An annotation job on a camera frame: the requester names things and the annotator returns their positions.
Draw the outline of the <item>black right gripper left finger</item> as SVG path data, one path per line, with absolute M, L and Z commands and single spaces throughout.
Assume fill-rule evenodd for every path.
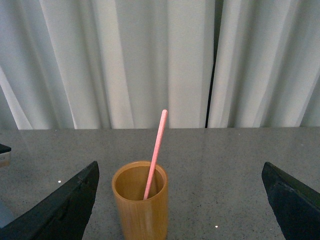
M 2 240 L 80 240 L 92 214 L 99 183 L 93 161 L 32 209 L 0 230 Z

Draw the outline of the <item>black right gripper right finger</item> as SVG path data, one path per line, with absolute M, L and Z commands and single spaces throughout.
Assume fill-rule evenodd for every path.
M 261 178 L 269 205 L 286 240 L 320 238 L 320 193 L 270 162 Z

